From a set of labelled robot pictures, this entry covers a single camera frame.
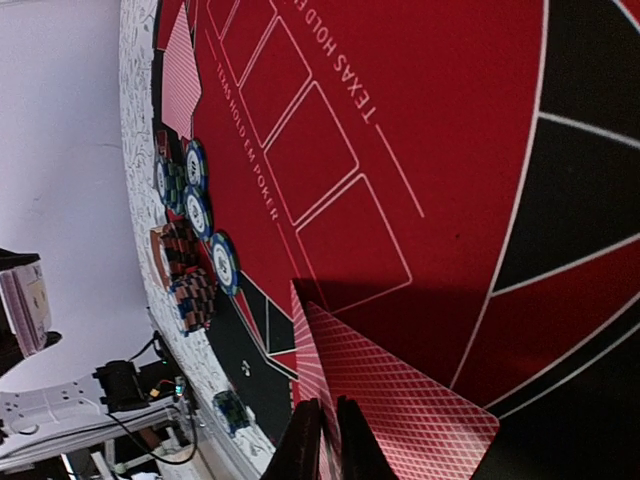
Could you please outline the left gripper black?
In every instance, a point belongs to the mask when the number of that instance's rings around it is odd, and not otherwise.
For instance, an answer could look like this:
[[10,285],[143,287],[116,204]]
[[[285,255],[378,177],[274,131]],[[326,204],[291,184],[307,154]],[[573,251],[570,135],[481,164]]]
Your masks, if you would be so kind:
[[[27,265],[35,261],[39,261],[41,263],[40,256],[37,253],[16,253],[5,249],[1,250],[1,272],[15,266]],[[62,336],[58,332],[52,331],[51,324],[51,328],[49,329],[47,336],[47,343],[44,349],[55,345],[61,338]],[[7,346],[1,343],[1,374],[5,375],[29,357],[24,357],[18,352],[11,353]]]

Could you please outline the red card bundle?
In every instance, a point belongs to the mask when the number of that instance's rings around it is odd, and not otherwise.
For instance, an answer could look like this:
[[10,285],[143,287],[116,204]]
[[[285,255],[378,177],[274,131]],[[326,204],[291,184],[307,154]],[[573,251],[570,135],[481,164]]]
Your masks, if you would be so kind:
[[46,283],[39,261],[1,272],[1,343],[29,357],[45,348],[51,328]]

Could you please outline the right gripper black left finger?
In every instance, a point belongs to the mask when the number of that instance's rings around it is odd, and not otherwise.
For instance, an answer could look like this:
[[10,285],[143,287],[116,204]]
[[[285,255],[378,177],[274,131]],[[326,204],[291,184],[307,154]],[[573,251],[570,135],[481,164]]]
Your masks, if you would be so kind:
[[316,480],[322,408],[317,398],[300,401],[261,480]]

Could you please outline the red playing card deck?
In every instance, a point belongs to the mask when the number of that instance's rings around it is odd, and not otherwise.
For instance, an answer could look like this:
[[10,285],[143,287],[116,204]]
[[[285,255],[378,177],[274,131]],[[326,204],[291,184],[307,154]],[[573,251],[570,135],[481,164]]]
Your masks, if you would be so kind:
[[199,239],[189,221],[179,219],[154,227],[149,240],[151,270],[165,290],[198,266]]

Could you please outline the green poker chip stack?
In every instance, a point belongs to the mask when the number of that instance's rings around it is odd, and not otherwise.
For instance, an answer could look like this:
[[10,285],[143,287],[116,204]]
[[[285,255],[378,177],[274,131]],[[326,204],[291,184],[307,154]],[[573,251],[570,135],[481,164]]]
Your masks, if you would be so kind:
[[225,390],[217,393],[212,399],[212,405],[222,428],[230,437],[250,426],[246,407],[235,391]]

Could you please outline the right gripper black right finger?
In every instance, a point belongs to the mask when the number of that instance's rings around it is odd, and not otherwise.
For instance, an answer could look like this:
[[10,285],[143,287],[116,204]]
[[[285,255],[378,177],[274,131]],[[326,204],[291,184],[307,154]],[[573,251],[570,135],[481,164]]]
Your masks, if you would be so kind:
[[338,398],[337,420],[343,479],[398,480],[355,399]]

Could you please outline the dealt red card seat eight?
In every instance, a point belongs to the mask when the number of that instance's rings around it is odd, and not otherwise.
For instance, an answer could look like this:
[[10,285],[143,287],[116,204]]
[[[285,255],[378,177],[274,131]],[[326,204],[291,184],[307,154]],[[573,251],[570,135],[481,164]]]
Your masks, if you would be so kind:
[[164,48],[161,91],[161,119],[180,138],[193,138],[193,115],[201,96],[202,86],[193,49],[187,5],[181,1],[177,5]]

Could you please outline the poker chips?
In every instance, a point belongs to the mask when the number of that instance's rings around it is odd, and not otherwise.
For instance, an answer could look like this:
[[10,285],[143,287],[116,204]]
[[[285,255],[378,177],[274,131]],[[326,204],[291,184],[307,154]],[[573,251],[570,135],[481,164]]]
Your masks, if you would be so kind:
[[216,281],[202,268],[188,270],[171,284],[169,293],[175,300],[184,336],[210,326],[216,314],[216,287]]

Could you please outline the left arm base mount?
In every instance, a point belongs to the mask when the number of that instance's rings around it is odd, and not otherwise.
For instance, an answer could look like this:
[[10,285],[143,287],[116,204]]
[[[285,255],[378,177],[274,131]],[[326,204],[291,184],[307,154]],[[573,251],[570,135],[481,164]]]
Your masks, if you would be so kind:
[[[106,415],[122,428],[145,462],[155,460],[161,465],[177,467],[195,459],[199,446],[196,419],[198,402],[190,382],[164,340],[154,337],[130,359],[110,361],[97,368],[92,377],[104,391],[100,402],[107,408]],[[162,400],[171,402],[167,407],[171,413],[179,411],[178,403],[185,405],[191,439],[186,445],[187,456],[184,459],[170,460],[161,456],[161,438],[153,428],[144,427],[134,432],[116,417],[118,413],[142,410]]]

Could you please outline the green chips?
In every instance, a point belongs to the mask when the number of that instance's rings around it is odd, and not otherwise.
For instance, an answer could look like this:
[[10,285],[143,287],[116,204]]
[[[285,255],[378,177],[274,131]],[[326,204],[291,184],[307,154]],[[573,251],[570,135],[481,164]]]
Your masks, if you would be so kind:
[[234,297],[239,290],[240,264],[233,242],[224,231],[213,234],[211,259],[220,288]]

